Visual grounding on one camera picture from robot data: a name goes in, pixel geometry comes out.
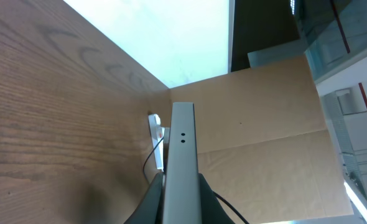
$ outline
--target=light blue surface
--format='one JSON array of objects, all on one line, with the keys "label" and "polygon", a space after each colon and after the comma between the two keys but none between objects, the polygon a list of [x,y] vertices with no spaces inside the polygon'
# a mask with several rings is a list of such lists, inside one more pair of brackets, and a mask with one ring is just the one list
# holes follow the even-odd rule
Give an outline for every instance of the light blue surface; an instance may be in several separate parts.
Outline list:
[{"label": "light blue surface", "polygon": [[65,0],[169,88],[228,73],[229,0]]}]

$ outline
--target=wooden table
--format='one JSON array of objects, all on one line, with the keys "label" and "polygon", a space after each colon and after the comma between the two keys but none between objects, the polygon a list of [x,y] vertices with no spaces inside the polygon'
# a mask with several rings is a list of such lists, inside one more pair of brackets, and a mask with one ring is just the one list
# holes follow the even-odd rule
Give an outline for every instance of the wooden table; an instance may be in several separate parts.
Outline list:
[{"label": "wooden table", "polygon": [[80,223],[94,191],[123,222],[169,94],[62,0],[0,0],[0,223]]}]

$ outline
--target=brown cardboard sheet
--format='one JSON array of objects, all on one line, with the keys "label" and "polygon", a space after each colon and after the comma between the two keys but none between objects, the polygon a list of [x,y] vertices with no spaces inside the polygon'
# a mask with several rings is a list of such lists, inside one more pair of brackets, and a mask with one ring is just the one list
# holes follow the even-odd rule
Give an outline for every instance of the brown cardboard sheet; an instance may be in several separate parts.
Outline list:
[{"label": "brown cardboard sheet", "polygon": [[171,89],[195,103],[198,152],[326,129],[305,57]]},{"label": "brown cardboard sheet", "polygon": [[353,213],[327,130],[201,153],[198,166],[250,223]]}]

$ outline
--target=black cable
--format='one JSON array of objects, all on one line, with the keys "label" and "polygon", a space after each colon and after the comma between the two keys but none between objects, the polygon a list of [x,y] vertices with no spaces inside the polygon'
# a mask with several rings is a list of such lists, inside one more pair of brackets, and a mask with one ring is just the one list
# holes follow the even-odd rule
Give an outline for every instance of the black cable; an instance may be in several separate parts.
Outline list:
[{"label": "black cable", "polygon": [[241,221],[243,221],[245,224],[249,224],[249,222],[247,222],[247,220],[234,208],[234,206],[232,206],[227,200],[225,200],[223,197],[221,197],[221,195],[219,195],[215,192],[214,192],[214,195],[217,198],[219,198],[223,203],[225,203],[230,209],[232,209],[232,211],[235,212],[235,214],[237,214],[237,216],[239,216]]},{"label": "black cable", "polygon": [[151,151],[151,153],[147,156],[146,160],[145,160],[145,163],[144,163],[144,167],[142,168],[142,172],[144,173],[144,177],[146,179],[146,181],[149,183],[149,180],[147,179],[146,177],[146,174],[145,174],[145,166],[146,166],[146,163],[147,161],[149,160],[149,158],[151,157],[152,153],[156,150],[156,148],[159,146],[160,142],[162,142],[164,139],[164,137],[162,137],[160,139],[160,141],[156,144],[156,146],[154,146],[153,150]]}]

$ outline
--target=metal frame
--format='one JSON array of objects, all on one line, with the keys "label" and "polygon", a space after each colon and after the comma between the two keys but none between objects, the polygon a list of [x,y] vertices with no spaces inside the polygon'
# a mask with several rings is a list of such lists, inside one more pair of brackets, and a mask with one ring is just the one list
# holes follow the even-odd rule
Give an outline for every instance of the metal frame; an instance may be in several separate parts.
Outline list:
[{"label": "metal frame", "polygon": [[201,224],[193,103],[172,106],[170,144],[164,193],[164,224]]}]

